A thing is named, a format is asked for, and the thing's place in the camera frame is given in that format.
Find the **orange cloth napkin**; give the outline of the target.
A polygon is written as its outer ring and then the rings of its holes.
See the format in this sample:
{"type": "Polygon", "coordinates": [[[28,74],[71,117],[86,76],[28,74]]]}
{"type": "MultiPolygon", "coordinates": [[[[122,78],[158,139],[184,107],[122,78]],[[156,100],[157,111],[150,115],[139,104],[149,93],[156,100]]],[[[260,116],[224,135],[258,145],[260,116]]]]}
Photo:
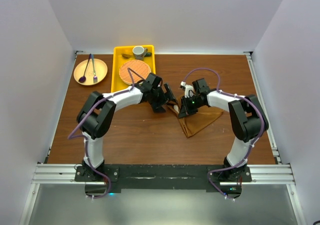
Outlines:
{"type": "Polygon", "coordinates": [[[217,107],[207,107],[203,106],[198,109],[196,114],[178,118],[178,114],[181,108],[181,96],[178,98],[178,102],[170,102],[167,104],[167,107],[173,112],[173,114],[177,117],[177,120],[187,138],[190,138],[205,129],[209,125],[211,125],[214,121],[220,118],[224,110],[217,107]],[[176,112],[173,108],[174,105],[177,105],[179,108],[179,112],[176,112]]]}

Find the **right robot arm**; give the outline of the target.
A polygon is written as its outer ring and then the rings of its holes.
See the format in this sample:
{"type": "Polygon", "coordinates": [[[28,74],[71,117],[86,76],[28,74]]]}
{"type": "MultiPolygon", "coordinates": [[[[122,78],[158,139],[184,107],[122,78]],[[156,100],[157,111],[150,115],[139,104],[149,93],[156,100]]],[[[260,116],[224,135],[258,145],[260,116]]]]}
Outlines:
{"type": "Polygon", "coordinates": [[[229,113],[233,134],[235,136],[223,167],[212,170],[209,175],[218,173],[221,180],[235,181],[246,169],[248,157],[255,143],[269,129],[269,122],[255,95],[241,96],[209,88],[201,78],[188,85],[180,83],[184,95],[178,118],[182,119],[196,114],[203,106],[219,108],[229,113]]]}

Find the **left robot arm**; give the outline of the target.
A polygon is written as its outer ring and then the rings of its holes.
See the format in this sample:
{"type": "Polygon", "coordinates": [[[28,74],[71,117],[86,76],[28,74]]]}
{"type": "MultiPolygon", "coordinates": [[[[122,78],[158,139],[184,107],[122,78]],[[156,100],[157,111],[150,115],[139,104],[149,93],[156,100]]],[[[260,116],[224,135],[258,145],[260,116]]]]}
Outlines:
{"type": "Polygon", "coordinates": [[[154,113],[164,113],[166,110],[163,106],[176,101],[170,86],[154,73],[116,92],[92,92],[76,118],[76,129],[81,130],[84,141],[82,167],[86,176],[92,181],[110,181],[105,172],[103,137],[117,111],[132,105],[149,103],[154,113]]]}

